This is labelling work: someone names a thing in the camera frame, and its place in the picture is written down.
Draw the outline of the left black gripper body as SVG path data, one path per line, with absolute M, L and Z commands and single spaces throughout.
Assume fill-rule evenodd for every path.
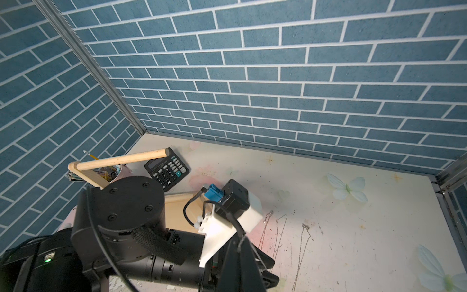
M 200 292 L 216 292 L 218 273 L 222 267 L 221 253 L 229 241 L 208 261 L 204 268 L 201 268 L 199 267 L 199 259 L 203 249 L 204 235 L 172 229 L 169 231 L 169 235 L 169 243 L 173 247 L 172 251 L 175 252 L 177 261 L 172 262 L 159 255 L 151 256 L 152 269 L 149 281 L 197 288 Z M 242 239 L 237 234 L 232 238 L 238 238 L 240 241 Z M 251 245 L 266 291 L 277 287 L 280 278 L 269 271 L 275 265 L 275 261 L 252 243 Z

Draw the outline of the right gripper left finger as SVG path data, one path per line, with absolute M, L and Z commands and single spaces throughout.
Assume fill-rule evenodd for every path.
M 232 238 L 221 253 L 222 267 L 218 273 L 216 292 L 238 292 L 240 289 L 240 259 L 238 238 Z

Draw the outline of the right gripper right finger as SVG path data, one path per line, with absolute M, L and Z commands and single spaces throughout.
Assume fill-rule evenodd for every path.
M 256 264 L 252 245 L 247 237 L 242 237 L 239 243 L 240 256 L 240 287 L 242 292 L 265 292 L 266 288 Z

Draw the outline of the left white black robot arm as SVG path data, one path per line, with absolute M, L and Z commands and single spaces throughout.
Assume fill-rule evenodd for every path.
M 107 187 L 84 190 L 71 227 L 30 238 L 1 258 L 4 292 L 106 292 L 119 277 L 132 291 L 135 280 L 200 292 L 265 292 L 277 287 L 275 261 L 248 238 L 247 213 L 254 197 L 230 180 L 202 188 L 192 223 L 196 232 L 166 226 L 162 186 L 130 176 Z

